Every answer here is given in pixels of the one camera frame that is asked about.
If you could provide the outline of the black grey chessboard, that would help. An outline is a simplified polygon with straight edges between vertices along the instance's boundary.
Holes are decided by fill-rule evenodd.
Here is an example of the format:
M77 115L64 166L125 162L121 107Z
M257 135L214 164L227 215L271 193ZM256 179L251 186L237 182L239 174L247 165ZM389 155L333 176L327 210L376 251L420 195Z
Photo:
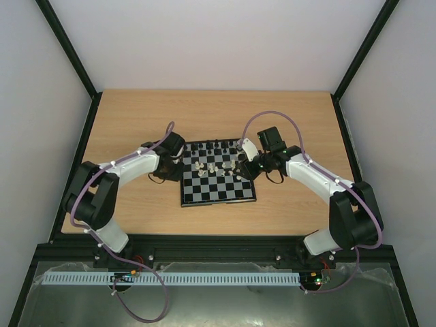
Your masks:
M196 151L191 145L197 144ZM192 141L185 144L181 206L255 202L254 182L236 175L244 157L237 139Z

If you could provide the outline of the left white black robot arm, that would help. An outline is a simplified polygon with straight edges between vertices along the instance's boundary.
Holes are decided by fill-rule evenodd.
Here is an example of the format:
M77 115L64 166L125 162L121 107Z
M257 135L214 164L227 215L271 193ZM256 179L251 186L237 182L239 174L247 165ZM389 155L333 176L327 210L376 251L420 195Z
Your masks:
M116 161L99 165L86 161L79 165L63 198L63 210L82 222L100 243L120 253L129 238L114 218L119 189L149 174L163 181L180 181L184 150L185 139L171 131L164 140L146 142Z

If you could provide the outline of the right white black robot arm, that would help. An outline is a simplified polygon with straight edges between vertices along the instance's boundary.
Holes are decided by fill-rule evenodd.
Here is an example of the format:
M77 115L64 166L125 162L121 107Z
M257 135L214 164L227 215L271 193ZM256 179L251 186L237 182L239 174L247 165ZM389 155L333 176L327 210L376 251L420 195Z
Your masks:
M276 127L258 132L262 149L247 138L235 175L255 180L276 170L308 187L328 205L328 227L306 235L296 246L298 261L313 266L321 255L339 249L373 249L381 244L383 222L372 187L341 178L317 165L299 146L288 147Z

